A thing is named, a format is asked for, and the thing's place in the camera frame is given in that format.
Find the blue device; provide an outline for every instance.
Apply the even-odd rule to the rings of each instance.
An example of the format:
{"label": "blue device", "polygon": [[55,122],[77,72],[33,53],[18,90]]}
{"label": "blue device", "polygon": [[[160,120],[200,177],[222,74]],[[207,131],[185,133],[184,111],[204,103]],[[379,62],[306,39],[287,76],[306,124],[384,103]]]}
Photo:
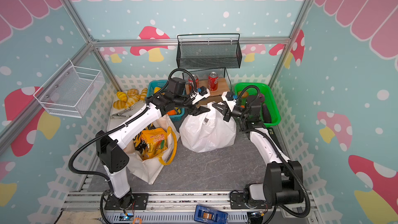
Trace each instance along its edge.
{"label": "blue device", "polygon": [[228,214],[225,212],[197,205],[193,220],[209,224],[227,224]]}

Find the wooden stand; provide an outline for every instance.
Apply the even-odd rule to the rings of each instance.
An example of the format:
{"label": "wooden stand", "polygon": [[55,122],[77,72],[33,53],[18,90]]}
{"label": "wooden stand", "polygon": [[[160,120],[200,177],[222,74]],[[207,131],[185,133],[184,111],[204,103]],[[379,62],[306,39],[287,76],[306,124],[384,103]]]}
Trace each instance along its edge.
{"label": "wooden stand", "polygon": [[[207,80],[199,81],[198,87],[205,86],[206,88],[209,88],[209,83]],[[185,85],[185,90],[189,92],[189,86]],[[218,87],[216,91],[210,91],[210,96],[200,102],[197,103],[197,105],[206,105],[209,102],[222,102],[221,95],[223,92],[230,91],[230,88],[228,87],[228,84],[226,83],[225,78],[219,78],[218,79]]]}

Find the blue plastic basket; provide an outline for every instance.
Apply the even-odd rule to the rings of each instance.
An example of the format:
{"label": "blue plastic basket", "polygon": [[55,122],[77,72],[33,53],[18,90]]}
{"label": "blue plastic basket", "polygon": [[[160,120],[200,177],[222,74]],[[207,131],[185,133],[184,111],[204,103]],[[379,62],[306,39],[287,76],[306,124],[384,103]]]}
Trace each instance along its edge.
{"label": "blue plastic basket", "polygon": [[[148,93],[147,97],[151,96],[154,94],[155,87],[160,87],[162,88],[164,85],[166,85],[167,80],[160,80],[160,81],[151,81],[148,86]],[[178,115],[169,115],[170,119],[172,121],[180,121],[181,117],[184,115],[185,109],[181,108],[181,114]]]}

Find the black mesh organizer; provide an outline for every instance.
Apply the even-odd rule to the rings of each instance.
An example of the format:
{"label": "black mesh organizer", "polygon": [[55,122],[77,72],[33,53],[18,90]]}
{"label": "black mesh organizer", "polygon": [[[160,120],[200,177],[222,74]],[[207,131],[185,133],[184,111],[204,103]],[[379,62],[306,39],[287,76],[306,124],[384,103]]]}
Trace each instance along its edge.
{"label": "black mesh organizer", "polygon": [[[211,72],[216,72],[218,78],[225,78],[227,81],[228,86],[231,90],[231,80],[229,79],[228,72],[225,67],[218,67],[218,68],[210,68],[210,69],[202,69],[202,70],[192,70],[190,71],[191,74],[196,75],[199,78],[199,81],[204,81],[209,79],[209,74]],[[187,73],[182,73],[182,78],[188,82],[189,75]]]}
{"label": "black mesh organizer", "polygon": [[240,68],[237,33],[178,35],[177,65],[183,69]]}

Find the black mounting plate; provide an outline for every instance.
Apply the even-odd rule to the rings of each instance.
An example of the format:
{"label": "black mounting plate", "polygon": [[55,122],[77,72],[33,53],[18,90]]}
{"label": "black mounting plate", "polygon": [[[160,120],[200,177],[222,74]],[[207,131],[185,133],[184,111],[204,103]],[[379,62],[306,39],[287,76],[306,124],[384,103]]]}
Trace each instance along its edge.
{"label": "black mounting plate", "polygon": [[[134,210],[146,210],[149,194],[133,193],[132,195],[135,199]],[[117,204],[114,201],[114,199],[115,199],[114,197],[108,196],[107,202],[104,207],[105,210],[120,210],[120,208],[117,207]]]}
{"label": "black mounting plate", "polygon": [[230,194],[231,209],[266,209],[266,202],[249,200],[249,205],[255,206],[255,208],[249,208],[246,204],[244,193],[232,192]]}

